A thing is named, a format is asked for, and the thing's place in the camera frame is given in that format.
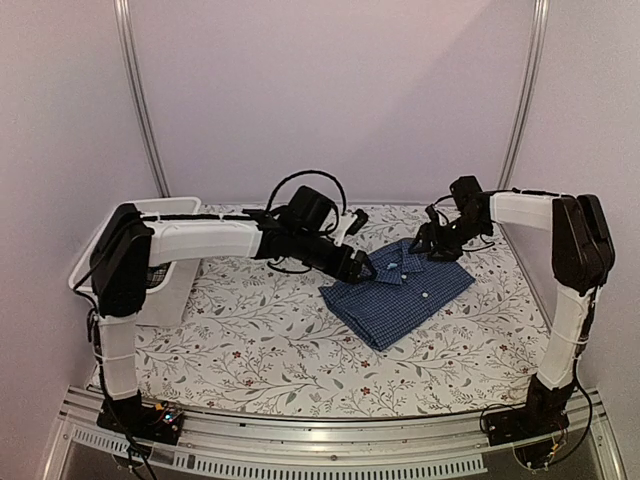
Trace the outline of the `blue plaid button shirt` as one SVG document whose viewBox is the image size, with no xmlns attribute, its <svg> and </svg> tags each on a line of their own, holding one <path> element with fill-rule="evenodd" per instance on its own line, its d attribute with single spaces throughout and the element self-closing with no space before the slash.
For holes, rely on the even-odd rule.
<svg viewBox="0 0 640 480">
<path fill-rule="evenodd" d="M 319 289 L 328 310 L 376 351 L 407 336 L 475 283 L 457 262 L 430 261 L 409 246 L 402 239 L 372 252 L 373 280 Z"/>
</svg>

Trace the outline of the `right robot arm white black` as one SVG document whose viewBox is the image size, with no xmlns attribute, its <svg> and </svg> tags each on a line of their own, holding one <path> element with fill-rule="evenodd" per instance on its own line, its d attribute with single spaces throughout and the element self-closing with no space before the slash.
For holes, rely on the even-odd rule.
<svg viewBox="0 0 640 480">
<path fill-rule="evenodd" d="M 491 433 L 541 432 L 567 427 L 566 404 L 578 385 L 577 362 L 589 340 L 599 292 L 615 262 L 615 250 L 597 196 L 536 190 L 483 190 L 473 176 L 462 176 L 450 187 L 459 211 L 456 220 L 441 224 L 435 206 L 418 230 L 409 250 L 434 261 L 456 261 L 463 247 L 496 224 L 519 225 L 551 234 L 551 265 L 557 299 L 547 351 L 531 377 L 523 407 L 487 415 Z"/>
</svg>

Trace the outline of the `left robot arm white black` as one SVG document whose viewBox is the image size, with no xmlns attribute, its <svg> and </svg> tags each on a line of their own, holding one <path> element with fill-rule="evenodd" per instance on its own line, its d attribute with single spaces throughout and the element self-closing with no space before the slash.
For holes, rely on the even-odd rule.
<svg viewBox="0 0 640 480">
<path fill-rule="evenodd" d="M 239 215 L 144 214 L 132 203 L 109 219 L 90 257 L 101 389 L 111 419 L 128 434 L 148 426 L 135 368 L 135 318 L 147 296 L 150 267 L 208 257 L 294 259 L 348 284 L 372 280 L 368 255 L 345 244 L 366 216 L 326 198 L 293 201 Z"/>
</svg>

